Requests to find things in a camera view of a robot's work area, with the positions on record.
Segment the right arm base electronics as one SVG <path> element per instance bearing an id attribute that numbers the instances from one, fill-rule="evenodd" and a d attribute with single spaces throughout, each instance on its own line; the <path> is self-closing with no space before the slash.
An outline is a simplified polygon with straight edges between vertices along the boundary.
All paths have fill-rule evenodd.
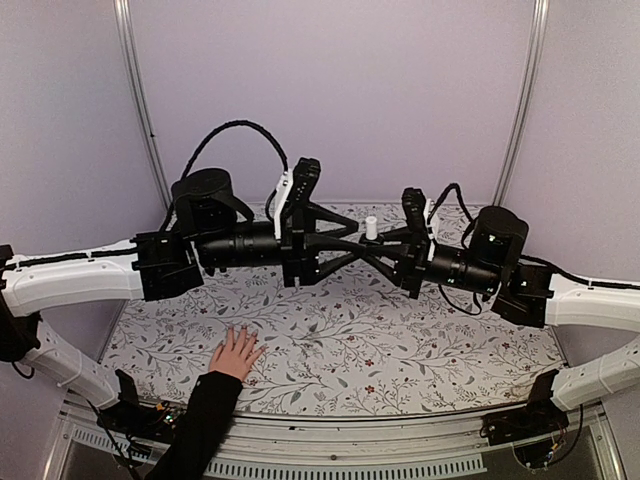
<path id="1" fill-rule="evenodd" d="M 584 406 L 579 407 L 579 423 L 572 444 L 567 447 L 568 414 L 551 400 L 552 384 L 560 371 L 550 370 L 539 375 L 524 406 L 482 417 L 479 436 L 490 446 L 524 441 L 540 435 L 548 440 L 515 447 L 518 463 L 530 471 L 546 470 L 565 460 L 576 448 L 584 427 Z"/>

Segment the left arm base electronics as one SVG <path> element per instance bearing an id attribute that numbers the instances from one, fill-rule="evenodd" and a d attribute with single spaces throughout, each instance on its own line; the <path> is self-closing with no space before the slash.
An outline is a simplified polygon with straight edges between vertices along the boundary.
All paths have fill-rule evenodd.
<path id="1" fill-rule="evenodd" d="M 116 370 L 115 376 L 120 388 L 115 404 L 103 409 L 90 402 L 88 404 L 97 417 L 97 424 L 115 448 L 116 459 L 132 479 L 141 479 L 133 454 L 151 455 L 151 448 L 137 443 L 135 439 L 171 441 L 185 410 L 168 401 L 160 401 L 153 406 L 142 404 L 134 380 L 122 370 Z"/>

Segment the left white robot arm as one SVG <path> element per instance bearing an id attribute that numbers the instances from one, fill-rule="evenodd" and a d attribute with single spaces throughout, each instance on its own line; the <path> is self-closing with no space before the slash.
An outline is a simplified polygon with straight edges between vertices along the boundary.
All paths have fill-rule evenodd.
<path id="1" fill-rule="evenodd" d="M 148 426 L 133 379 L 89 359 L 41 318 L 43 310 L 102 300 L 157 301 L 229 268 L 278 265 L 284 282 L 313 285 L 354 261 L 358 223 L 313 203 L 317 161 L 282 174 L 269 221 L 235 196 L 230 174 L 207 168 L 171 189 L 175 223 L 94 250 L 43 257 L 1 249 L 1 358 L 28 365 L 81 395 L 128 434 Z"/>

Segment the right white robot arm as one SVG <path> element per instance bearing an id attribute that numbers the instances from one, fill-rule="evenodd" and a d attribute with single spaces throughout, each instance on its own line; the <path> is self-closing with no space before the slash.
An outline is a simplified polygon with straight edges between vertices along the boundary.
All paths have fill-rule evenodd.
<path id="1" fill-rule="evenodd" d="M 497 206 L 470 222 L 467 247 L 438 242 L 433 211 L 411 207 L 403 228 L 379 232 L 366 220 L 362 258 L 394 285 L 418 297 L 423 283 L 482 295 L 491 311 L 520 326 L 590 326 L 639 330 L 639 285 L 583 278 L 523 254 L 528 224 Z"/>

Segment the black sleeved forearm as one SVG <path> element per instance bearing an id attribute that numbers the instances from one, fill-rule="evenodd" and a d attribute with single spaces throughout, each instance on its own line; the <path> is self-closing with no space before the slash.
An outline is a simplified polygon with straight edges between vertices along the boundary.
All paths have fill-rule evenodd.
<path id="1" fill-rule="evenodd" d="M 145 479 L 202 479 L 230 428 L 241 391 L 242 382 L 235 377 L 201 375 L 170 447 Z"/>

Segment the person's bare hand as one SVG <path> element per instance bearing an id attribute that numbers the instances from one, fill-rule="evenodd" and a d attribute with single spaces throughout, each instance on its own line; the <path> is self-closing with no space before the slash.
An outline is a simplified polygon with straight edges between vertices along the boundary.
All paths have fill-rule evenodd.
<path id="1" fill-rule="evenodd" d="M 236 330 L 229 327 L 226 338 L 215 349 L 208 372 L 218 372 L 244 382 L 265 347 L 256 347 L 257 333 L 250 333 L 246 325 Z"/>

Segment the white capped nail polish bottle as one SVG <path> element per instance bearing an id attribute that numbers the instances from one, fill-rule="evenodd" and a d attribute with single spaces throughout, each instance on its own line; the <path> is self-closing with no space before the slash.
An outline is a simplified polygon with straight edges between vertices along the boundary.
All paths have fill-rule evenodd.
<path id="1" fill-rule="evenodd" d="M 367 216 L 365 219 L 365 231 L 360 238 L 362 244 L 380 245 L 383 242 L 378 231 L 378 220 L 376 216 Z"/>

